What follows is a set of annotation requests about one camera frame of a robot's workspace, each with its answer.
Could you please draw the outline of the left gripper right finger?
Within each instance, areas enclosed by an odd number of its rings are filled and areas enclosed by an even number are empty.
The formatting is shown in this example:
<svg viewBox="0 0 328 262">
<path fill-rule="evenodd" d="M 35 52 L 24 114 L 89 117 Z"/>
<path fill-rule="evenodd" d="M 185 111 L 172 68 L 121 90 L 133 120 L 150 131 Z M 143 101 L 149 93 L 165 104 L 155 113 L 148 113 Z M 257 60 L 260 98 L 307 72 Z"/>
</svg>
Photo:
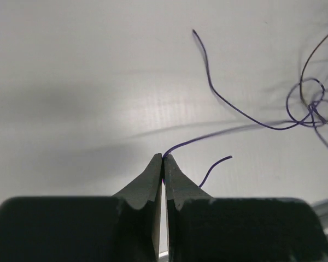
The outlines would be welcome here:
<svg viewBox="0 0 328 262">
<path fill-rule="evenodd" d="M 315 211 L 297 198 L 215 198 L 163 159 L 169 261 L 328 261 Z"/>
</svg>

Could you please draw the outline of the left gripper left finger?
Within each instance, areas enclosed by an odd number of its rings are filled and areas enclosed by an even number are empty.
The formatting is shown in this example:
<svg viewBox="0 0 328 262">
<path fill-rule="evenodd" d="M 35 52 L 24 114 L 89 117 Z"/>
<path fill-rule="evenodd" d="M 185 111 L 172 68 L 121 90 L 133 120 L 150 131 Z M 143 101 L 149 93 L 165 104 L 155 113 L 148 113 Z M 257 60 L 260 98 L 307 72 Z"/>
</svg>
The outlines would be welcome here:
<svg viewBox="0 0 328 262">
<path fill-rule="evenodd" d="M 158 261 L 162 155 L 112 196 L 18 196 L 0 205 L 0 261 Z"/>
</svg>

